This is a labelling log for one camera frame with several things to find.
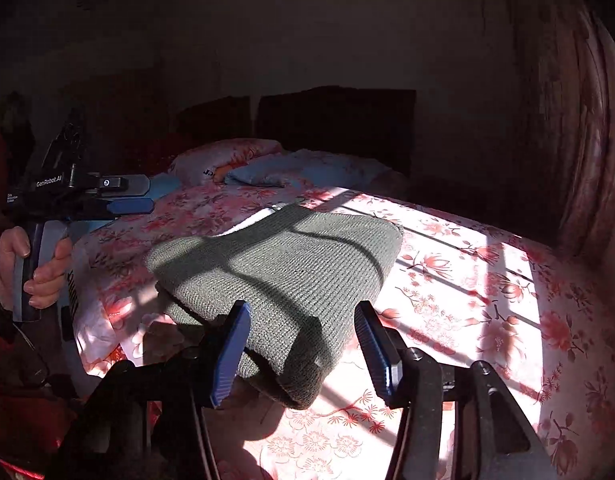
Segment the pink floral bedding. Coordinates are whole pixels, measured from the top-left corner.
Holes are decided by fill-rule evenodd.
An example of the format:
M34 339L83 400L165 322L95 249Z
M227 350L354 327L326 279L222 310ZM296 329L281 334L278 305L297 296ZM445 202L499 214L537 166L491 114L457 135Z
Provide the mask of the pink floral bedding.
M74 327L86 370L103 375L116 360L162 360L194 344L159 313L153 277L142 266L154 244L219 234L297 197L308 208L401 224L401 253L375 304L384 324L440 362L494 365L559 475L589 478L612 465L615 316L595 297L585 270L497 228L340 188L206 184L171 193L149 216L81 239ZM375 395L356 339L304 412L284 410L244 383L237 389L234 407L207 413L223 480L384 478L400 412ZM450 403L443 421L439 479L451 471Z

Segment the floral pillow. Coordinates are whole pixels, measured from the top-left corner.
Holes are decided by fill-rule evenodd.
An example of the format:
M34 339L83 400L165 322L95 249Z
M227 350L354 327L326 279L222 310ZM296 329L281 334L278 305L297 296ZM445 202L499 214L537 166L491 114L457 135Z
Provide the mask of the floral pillow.
M174 159L168 172L176 176L184 186L199 186L211 180L216 181L219 177L217 170L224 166L237 168L247 164L252 158L282 150L283 147L277 140L217 140L181 153Z

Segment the gray knit sweater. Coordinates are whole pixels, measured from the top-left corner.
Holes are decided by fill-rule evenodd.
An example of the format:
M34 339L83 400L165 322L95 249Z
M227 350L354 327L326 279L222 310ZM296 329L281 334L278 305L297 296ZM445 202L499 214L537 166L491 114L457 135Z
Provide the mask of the gray knit sweater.
M238 374L290 408L306 409L337 364L360 300L376 300L403 239L369 216L288 205L222 237L155 247L147 267L177 300L177 323L213 322L236 300L252 307Z

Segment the white logo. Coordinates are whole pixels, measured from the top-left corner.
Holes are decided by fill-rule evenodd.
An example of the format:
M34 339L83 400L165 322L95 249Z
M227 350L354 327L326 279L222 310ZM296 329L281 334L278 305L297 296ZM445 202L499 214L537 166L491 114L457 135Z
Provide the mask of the white logo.
M54 184L63 180L63 175L55 176L52 178L46 178L45 180L39 180L36 183L36 187L46 186L47 184Z

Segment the human hand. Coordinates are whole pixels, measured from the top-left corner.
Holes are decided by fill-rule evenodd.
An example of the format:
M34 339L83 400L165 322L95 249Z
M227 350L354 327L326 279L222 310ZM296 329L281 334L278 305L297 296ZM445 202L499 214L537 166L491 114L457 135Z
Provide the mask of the human hand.
M12 310L14 300L14 263L16 256L25 258L30 255L30 239L22 227L7 229L0 242L0 301L5 310ZM32 280L25 282L23 289L28 293L30 305L47 308L53 304L65 285L65 271L72 263L72 241L64 238L56 244L54 257L50 262L34 271Z

